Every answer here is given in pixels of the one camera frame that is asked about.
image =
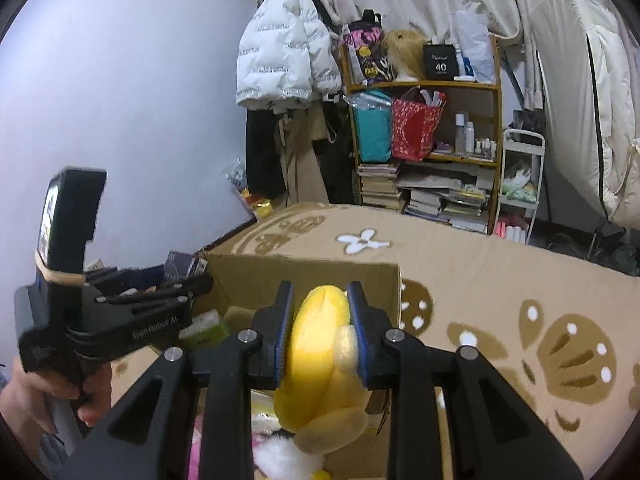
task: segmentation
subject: red gift bag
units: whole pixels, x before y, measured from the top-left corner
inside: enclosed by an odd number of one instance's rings
[[[440,124],[447,96],[440,93],[438,106],[427,106],[420,87],[411,88],[392,105],[393,134],[391,154],[402,160],[420,162],[433,149],[433,134]]]

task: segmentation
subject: white down coat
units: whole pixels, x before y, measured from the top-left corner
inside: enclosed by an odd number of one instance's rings
[[[338,93],[331,49],[311,0],[264,0],[240,40],[236,103],[281,113]]]

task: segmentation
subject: yellow plush toy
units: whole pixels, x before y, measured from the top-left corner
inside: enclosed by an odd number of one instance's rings
[[[280,424],[304,453],[327,454],[364,433],[370,392],[357,365],[345,293],[333,285],[315,288],[293,322],[285,375],[274,396]]]

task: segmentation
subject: teal bag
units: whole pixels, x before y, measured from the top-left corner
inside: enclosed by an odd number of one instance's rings
[[[367,109],[362,104],[354,106],[353,115],[356,123],[360,160],[362,162],[386,162],[391,158],[391,97],[380,90],[363,92],[388,102],[385,106],[377,102]]]

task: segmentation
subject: human hand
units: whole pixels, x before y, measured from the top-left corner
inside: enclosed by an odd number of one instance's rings
[[[90,400],[78,409],[78,418],[94,426],[111,407],[111,365],[100,365],[82,383]],[[37,452],[42,433],[57,433],[51,420],[45,394],[59,399],[77,399],[80,391],[60,373],[42,370],[26,373],[20,359],[14,361],[14,374],[0,394],[0,412],[14,435],[30,454]]]

